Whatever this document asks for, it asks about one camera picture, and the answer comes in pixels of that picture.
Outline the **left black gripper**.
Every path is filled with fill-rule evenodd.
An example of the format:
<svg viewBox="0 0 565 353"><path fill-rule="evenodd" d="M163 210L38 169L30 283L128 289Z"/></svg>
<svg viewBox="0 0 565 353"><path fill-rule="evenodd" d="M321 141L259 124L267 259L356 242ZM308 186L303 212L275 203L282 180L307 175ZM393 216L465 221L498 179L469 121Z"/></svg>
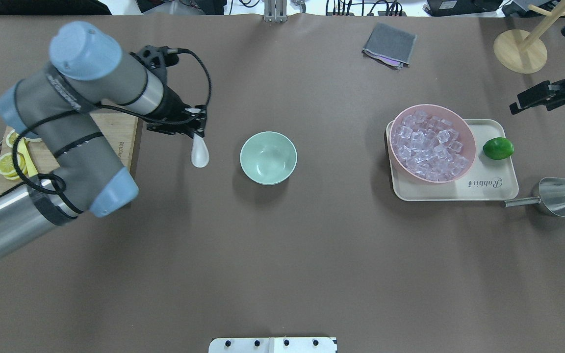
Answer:
<svg viewBox="0 0 565 353"><path fill-rule="evenodd" d="M146 129L168 135L181 134L190 138L205 137L207 124L206 104L190 106L179 101L168 101L146 116Z"/></svg>

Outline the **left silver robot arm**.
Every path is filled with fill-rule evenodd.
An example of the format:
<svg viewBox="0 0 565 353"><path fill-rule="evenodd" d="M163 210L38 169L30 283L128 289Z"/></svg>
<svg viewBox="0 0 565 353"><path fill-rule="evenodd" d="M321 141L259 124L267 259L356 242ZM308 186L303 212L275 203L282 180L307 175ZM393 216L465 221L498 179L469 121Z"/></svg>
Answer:
<svg viewBox="0 0 565 353"><path fill-rule="evenodd" d="M105 217L139 192L128 168L91 116L109 109L147 122L148 130L193 140L191 163L206 167L207 104L190 106L167 85L167 68L184 48L146 46L128 53L88 22L67 23L54 36L49 62L0 97L0 116L22 138L40 138L58 163L0 196L0 259L89 211Z"/></svg>

